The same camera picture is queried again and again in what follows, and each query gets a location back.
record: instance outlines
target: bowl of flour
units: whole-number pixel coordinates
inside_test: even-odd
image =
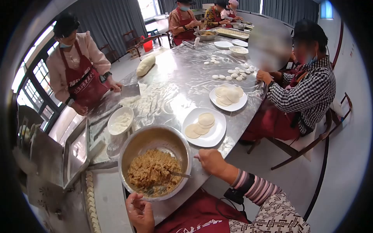
[[[109,118],[107,129],[111,135],[119,135],[127,132],[134,120],[134,111],[130,107],[121,107]]]

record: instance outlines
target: person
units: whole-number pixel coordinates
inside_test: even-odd
[[[120,92],[120,83],[110,73],[110,62],[97,48],[89,31],[77,33],[79,22],[70,13],[62,14],[53,29],[59,42],[46,61],[50,85],[56,98],[86,115],[107,90]]]
[[[228,19],[231,23],[236,22],[236,20],[243,20],[242,17],[237,16],[237,8],[238,8],[238,1],[237,0],[229,0],[228,6],[225,10],[222,11],[222,19]]]
[[[205,13],[205,25],[206,30],[221,27],[222,25],[230,24],[228,19],[221,18],[221,12],[225,10],[226,3],[224,0],[216,0],[215,6],[212,6],[206,10]]]
[[[302,65],[294,73],[258,71],[256,78],[267,84],[268,93],[241,143],[251,144],[263,137],[286,141],[305,136],[329,109],[336,81],[326,55],[324,31],[317,23],[303,19],[295,24],[293,42],[291,60]]]
[[[257,218],[249,223],[233,207],[199,189],[173,214],[154,227],[150,202],[143,194],[132,193],[126,200],[127,214],[138,233],[181,232],[297,232],[309,233],[310,225],[296,212],[277,185],[228,164],[216,149],[200,149],[195,156],[202,168],[260,206]]]
[[[183,40],[193,40],[194,27],[201,25],[201,21],[197,21],[190,6],[195,4],[191,0],[177,0],[177,8],[173,10],[169,16],[169,27],[173,35],[173,41],[176,45],[180,45]]]

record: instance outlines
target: pink blouse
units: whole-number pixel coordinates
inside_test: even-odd
[[[84,56],[86,56],[99,74],[103,75],[111,68],[110,62],[105,55],[98,49],[96,43],[93,41],[89,31],[85,33],[77,33],[76,40],[79,48]],[[47,59],[47,68],[49,70],[50,86],[59,101],[65,102],[70,94],[68,92],[68,85],[66,83],[65,65],[61,58],[60,46],[51,53]],[[64,52],[68,66],[71,69],[77,69],[80,64],[80,57],[75,45],[72,46],[70,52]]]

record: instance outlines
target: red apron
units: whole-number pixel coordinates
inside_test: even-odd
[[[193,20],[193,17],[191,15],[190,15],[189,19],[183,19],[182,20],[179,7],[176,8],[176,11],[178,12],[178,15],[179,15],[180,26],[185,26]],[[173,38],[173,41],[175,42],[176,45],[180,45],[183,42],[183,40],[184,41],[193,40],[193,39],[195,39],[195,35],[193,35],[193,33],[194,33],[193,29],[192,30],[187,30],[185,32],[180,32],[179,34],[177,34]]]
[[[66,61],[65,54],[60,48],[61,57],[65,64],[66,82],[70,96],[81,106],[93,107],[109,89],[109,83],[100,81],[100,74],[93,67],[90,60],[82,54],[78,42],[75,40],[75,48],[80,57],[77,70],[71,69]]]
[[[298,82],[297,72],[285,89],[295,87]],[[298,123],[291,127],[291,123],[297,113],[284,113],[279,110],[270,100],[265,99],[251,120],[249,126],[242,135],[242,140],[254,141],[265,137],[273,137],[281,140],[290,140],[300,137]]]
[[[233,207],[198,189],[174,213],[158,224],[154,233],[228,233],[229,219],[248,223]]]
[[[215,11],[216,10],[213,8],[212,9],[212,13],[214,14],[215,22],[220,22],[222,20],[222,17],[218,17]],[[210,29],[216,28],[216,27],[221,27],[221,25],[219,25],[219,26],[215,26],[215,25],[213,25],[213,26],[206,26],[206,30],[210,30]]]

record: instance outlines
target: metal tray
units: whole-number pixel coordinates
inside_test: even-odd
[[[89,165],[87,159],[89,152],[88,137],[88,121],[87,118],[84,118],[65,143],[62,166],[63,189],[71,187],[79,178],[80,173]]]
[[[224,28],[226,30],[231,30],[231,31],[235,31],[235,32],[241,32],[245,35],[247,35],[246,37],[240,37],[238,35],[231,35],[231,34],[226,34],[226,33],[222,33],[222,32],[219,32],[219,28],[222,28],[222,27],[217,27],[217,28],[213,28],[212,30],[213,31],[216,31],[219,35],[221,36],[224,36],[224,37],[229,37],[229,38],[233,38],[233,39],[239,39],[239,40],[243,40],[243,41],[248,41],[248,38],[250,36],[250,33],[248,32],[243,32],[243,31],[240,31],[240,30],[237,30],[237,29],[234,29],[234,28]]]

